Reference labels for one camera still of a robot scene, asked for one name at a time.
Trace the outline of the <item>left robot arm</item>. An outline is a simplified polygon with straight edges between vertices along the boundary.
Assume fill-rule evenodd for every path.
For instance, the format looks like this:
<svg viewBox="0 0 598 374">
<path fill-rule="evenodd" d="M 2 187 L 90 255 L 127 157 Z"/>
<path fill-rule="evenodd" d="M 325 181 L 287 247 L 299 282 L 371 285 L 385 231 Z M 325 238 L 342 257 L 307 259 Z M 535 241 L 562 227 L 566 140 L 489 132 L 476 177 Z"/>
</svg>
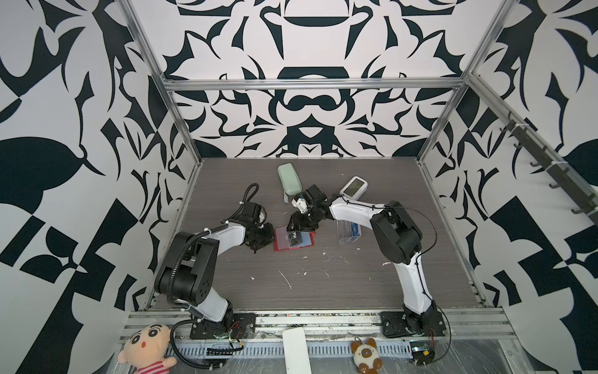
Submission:
<svg viewBox="0 0 598 374">
<path fill-rule="evenodd" d="M 231 310 L 230 302 L 213 286 L 218 256 L 247 246 L 256 252 L 274 240 L 274 229 L 265 208 L 246 202 L 223 224 L 202 232 L 175 235 L 154 280 L 154 291 L 164 295 L 173 308 L 221 323 Z"/>
</svg>

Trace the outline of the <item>red leather card holder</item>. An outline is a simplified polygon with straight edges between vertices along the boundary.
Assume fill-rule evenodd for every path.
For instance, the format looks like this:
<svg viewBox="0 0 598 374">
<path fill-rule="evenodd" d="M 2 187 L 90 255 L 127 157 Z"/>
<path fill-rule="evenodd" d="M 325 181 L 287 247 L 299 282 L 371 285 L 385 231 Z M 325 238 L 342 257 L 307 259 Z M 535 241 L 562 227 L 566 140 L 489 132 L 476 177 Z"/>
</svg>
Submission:
<svg viewBox="0 0 598 374">
<path fill-rule="evenodd" d="M 285 227 L 280 227 L 275 230 L 273 249 L 275 252 L 283 252 L 312 247 L 315 235 L 315 232 L 288 232 Z"/>
</svg>

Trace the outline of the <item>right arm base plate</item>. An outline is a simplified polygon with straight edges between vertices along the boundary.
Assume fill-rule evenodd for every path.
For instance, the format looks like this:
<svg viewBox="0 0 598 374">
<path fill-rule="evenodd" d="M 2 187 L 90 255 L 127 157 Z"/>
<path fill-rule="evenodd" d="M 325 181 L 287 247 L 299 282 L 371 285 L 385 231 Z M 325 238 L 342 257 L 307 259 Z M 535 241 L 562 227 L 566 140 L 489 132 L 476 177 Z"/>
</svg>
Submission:
<svg viewBox="0 0 598 374">
<path fill-rule="evenodd" d="M 435 309 L 417 314 L 410 310 L 380 313 L 382 334 L 386 338 L 445 336 L 446 323 Z"/>
</svg>

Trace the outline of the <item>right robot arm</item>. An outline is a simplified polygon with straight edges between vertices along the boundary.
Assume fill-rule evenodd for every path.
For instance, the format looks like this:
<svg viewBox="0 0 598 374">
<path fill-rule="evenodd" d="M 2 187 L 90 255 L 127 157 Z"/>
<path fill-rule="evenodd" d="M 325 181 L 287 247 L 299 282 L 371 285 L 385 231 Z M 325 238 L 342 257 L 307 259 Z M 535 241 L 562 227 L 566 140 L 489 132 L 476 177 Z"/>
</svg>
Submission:
<svg viewBox="0 0 598 374">
<path fill-rule="evenodd" d="M 314 232 L 324 220 L 347 221 L 368 228 L 386 259 L 393 263 L 403 290 L 403 307 L 418 316 L 433 305 L 421 265 L 423 233 L 406 207 L 397 201 L 367 204 L 343 195 L 327 196 L 312 185 L 291 200 L 297 209 L 289 232 Z"/>
</svg>

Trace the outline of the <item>blue vip card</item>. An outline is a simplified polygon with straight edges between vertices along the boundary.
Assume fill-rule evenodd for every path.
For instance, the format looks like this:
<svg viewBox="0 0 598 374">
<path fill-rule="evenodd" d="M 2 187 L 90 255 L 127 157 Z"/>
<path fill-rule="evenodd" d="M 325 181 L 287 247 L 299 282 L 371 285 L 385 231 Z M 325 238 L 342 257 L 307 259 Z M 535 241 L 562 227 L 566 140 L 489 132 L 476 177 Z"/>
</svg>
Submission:
<svg viewBox="0 0 598 374">
<path fill-rule="evenodd" d="M 359 224 L 352 223 L 351 224 L 351 233 L 352 233 L 352 238 L 354 240 L 358 240 L 361 237 L 361 226 Z"/>
</svg>

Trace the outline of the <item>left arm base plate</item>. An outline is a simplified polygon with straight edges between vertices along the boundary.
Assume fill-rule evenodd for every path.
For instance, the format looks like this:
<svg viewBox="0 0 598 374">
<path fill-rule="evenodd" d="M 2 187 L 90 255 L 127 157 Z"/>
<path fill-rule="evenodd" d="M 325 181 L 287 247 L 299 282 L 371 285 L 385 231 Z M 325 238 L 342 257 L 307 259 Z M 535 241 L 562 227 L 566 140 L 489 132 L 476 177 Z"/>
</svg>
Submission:
<svg viewBox="0 0 598 374">
<path fill-rule="evenodd" d="M 257 315 L 255 313 L 228 313 L 219 322 L 207 319 L 192 325 L 192 340 L 207 340 L 231 336 L 233 339 L 246 338 L 255 332 Z"/>
</svg>

